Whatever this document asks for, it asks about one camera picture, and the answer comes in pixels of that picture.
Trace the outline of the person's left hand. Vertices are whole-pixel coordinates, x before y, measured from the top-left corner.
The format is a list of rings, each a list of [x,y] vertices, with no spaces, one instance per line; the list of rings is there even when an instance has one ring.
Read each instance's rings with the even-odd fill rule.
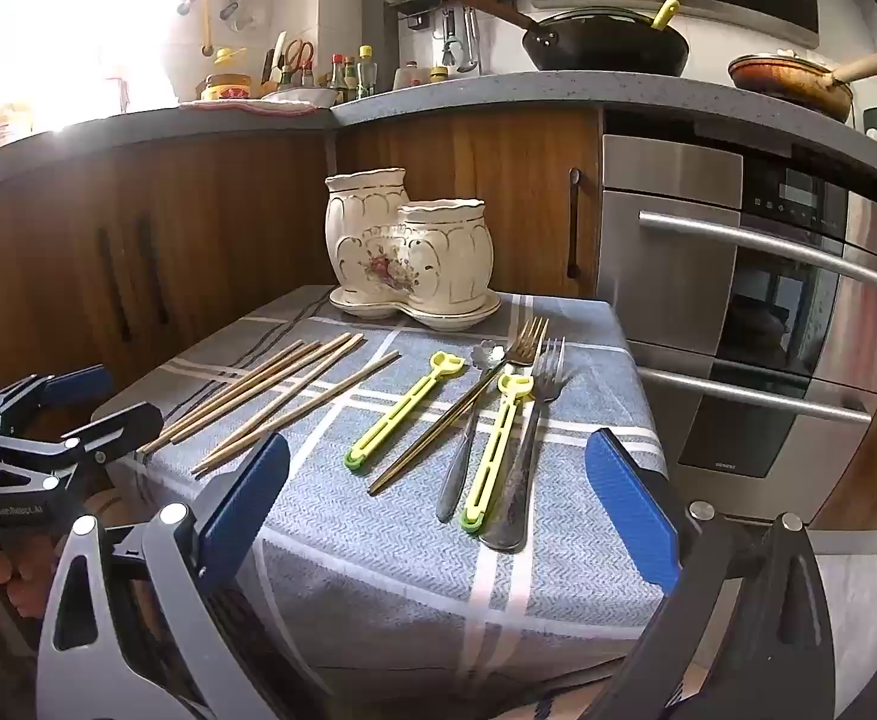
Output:
[[[56,546],[48,536],[23,539],[10,556],[0,550],[0,589],[6,589],[19,616],[43,616],[55,562]]]

